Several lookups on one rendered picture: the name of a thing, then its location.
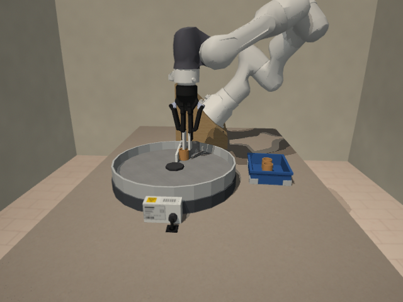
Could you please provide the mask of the bronze bushing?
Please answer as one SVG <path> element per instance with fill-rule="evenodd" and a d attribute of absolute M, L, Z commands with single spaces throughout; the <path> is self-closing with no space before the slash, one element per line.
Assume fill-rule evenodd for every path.
<path fill-rule="evenodd" d="M 263 162 L 262 171 L 273 171 L 273 163 L 271 163 L 271 162 Z"/>
<path fill-rule="evenodd" d="M 189 159 L 189 150 L 188 148 L 183 148 L 179 149 L 179 160 L 188 160 Z"/>
<path fill-rule="evenodd" d="M 271 162 L 271 163 L 272 163 L 272 159 L 271 159 L 271 158 L 268 158 L 268 157 L 262 158 L 262 165 L 261 165 L 261 168 L 263 168 L 263 162 Z"/>

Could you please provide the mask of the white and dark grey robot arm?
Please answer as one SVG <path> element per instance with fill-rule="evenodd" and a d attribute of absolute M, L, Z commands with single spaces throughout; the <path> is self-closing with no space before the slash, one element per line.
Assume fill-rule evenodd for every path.
<path fill-rule="evenodd" d="M 305 42 L 324 36 L 328 28 L 315 0 L 272 0 L 256 11 L 251 22 L 227 35 L 208 36 L 197 27 L 181 28 L 174 35 L 174 71 L 168 79 L 180 86 L 194 86 L 200 81 L 201 65 L 224 69 L 239 54 L 238 69 L 230 82 L 199 101 L 207 116 L 223 128 L 232 110 L 249 95 L 249 76 L 268 92 L 276 91 L 283 83 L 287 60 Z M 253 44 L 272 36 L 269 60 Z"/>

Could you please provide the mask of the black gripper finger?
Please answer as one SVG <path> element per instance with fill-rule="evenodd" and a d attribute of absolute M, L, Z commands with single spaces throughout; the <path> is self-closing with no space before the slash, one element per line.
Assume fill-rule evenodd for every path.
<path fill-rule="evenodd" d="M 192 149 L 193 132 L 197 131 L 197 129 L 199 127 L 202 111 L 205 107 L 204 104 L 201 104 L 199 102 L 198 102 L 197 106 L 198 106 L 197 107 L 198 111 L 196 114 L 195 125 L 193 127 L 193 111 L 191 110 L 191 103 L 190 102 L 187 103 L 187 107 L 188 107 L 188 150 Z"/>
<path fill-rule="evenodd" d="M 181 113 L 181 124 L 179 121 L 179 116 L 178 116 L 178 111 L 177 111 L 177 105 L 176 103 L 171 103 L 169 105 L 173 118 L 174 118 L 174 123 L 176 130 L 179 130 L 181 132 L 181 139 L 183 143 L 183 150 L 186 148 L 186 111 L 184 111 L 184 102 L 180 102 L 180 113 Z"/>

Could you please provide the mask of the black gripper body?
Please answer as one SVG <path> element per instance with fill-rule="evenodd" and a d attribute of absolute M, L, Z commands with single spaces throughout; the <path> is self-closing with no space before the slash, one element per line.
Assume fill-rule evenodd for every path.
<path fill-rule="evenodd" d="M 191 110 L 193 111 L 197 106 L 198 100 L 198 86 L 176 86 L 176 99 L 175 103 L 180 109 L 180 102 L 184 102 L 184 111 L 188 111 L 187 103 L 191 103 Z"/>

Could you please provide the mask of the blue open crate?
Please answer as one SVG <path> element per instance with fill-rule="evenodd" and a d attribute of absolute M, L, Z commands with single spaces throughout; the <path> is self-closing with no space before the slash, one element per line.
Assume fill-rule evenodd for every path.
<path fill-rule="evenodd" d="M 284 154 L 247 153 L 247 157 L 250 184 L 292 186 L 293 171 Z M 264 157 L 272 159 L 273 171 L 262 171 L 261 165 Z"/>

